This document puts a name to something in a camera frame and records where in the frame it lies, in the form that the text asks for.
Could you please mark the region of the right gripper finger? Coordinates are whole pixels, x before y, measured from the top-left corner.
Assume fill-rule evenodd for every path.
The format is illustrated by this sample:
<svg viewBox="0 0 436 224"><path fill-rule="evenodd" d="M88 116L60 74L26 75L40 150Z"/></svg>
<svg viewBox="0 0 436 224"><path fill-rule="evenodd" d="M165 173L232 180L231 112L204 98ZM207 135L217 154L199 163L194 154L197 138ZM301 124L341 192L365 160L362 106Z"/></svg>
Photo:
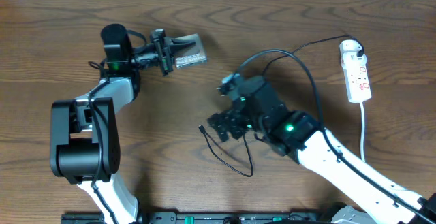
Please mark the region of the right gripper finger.
<svg viewBox="0 0 436 224"><path fill-rule="evenodd" d="M230 120L234 118L229 114L213 114L207 119L208 124L215 130L222 142L230 139Z"/></svg>
<svg viewBox="0 0 436 224"><path fill-rule="evenodd" d="M253 128L253 122L248 118L232 118L230 120L230 134L238 140Z"/></svg>

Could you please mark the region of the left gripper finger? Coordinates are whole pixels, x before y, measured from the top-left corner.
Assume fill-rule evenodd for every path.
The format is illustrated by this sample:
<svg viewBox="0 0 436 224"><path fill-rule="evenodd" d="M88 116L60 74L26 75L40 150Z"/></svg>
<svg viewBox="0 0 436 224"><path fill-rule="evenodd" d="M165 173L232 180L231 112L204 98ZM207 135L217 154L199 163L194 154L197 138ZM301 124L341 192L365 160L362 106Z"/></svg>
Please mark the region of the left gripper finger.
<svg viewBox="0 0 436 224"><path fill-rule="evenodd" d="M196 42L194 40L183 40L167 37L166 44L168 45L169 49L184 49L194 46Z"/></svg>
<svg viewBox="0 0 436 224"><path fill-rule="evenodd" d="M194 46L190 46L184 49L178 49L171 54L171 59L173 61L176 60L187 60L196 56L196 48Z"/></svg>

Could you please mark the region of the Galaxy smartphone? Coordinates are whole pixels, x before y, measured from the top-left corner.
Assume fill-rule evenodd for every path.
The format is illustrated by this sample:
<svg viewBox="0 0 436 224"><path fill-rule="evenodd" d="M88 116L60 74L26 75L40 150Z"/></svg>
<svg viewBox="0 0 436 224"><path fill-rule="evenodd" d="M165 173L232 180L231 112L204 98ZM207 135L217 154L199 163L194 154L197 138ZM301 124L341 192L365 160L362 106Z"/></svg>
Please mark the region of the Galaxy smartphone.
<svg viewBox="0 0 436 224"><path fill-rule="evenodd" d="M198 34L186 35L174 38L176 42L193 42L190 46L184 47L174 55L177 69L206 63L208 58L202 40Z"/></svg>

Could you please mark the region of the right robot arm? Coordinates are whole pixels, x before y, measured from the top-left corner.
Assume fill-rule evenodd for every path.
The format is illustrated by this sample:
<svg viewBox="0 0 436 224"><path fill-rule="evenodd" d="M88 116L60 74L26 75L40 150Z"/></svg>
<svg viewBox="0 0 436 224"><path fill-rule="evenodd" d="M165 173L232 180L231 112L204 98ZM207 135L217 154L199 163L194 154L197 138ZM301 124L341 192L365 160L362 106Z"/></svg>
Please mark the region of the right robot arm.
<svg viewBox="0 0 436 224"><path fill-rule="evenodd" d="M388 179L348 150L331 131L301 110L289 110L262 76L230 75L219 86L232 105L208 118L219 139L249 131L333 184L376 223L434 223L435 198L423 198Z"/></svg>

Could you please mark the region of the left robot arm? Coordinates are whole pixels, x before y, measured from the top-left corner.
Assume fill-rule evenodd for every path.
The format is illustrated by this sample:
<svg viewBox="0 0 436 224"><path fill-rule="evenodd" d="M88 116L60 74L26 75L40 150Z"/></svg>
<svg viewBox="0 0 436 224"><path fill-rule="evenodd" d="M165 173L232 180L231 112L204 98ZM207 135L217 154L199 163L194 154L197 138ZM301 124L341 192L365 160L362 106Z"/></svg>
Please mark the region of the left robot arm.
<svg viewBox="0 0 436 224"><path fill-rule="evenodd" d="M54 102L50 122L53 174L88 193L99 212L64 214L61 222L148 223L149 214L119 174L116 114L138 96L143 69L159 67L168 75L200 56L202 42L197 34L173 38L163 29L145 37L121 24L105 26L100 36L106 58L89 62L99 72L97 86L77 98Z"/></svg>

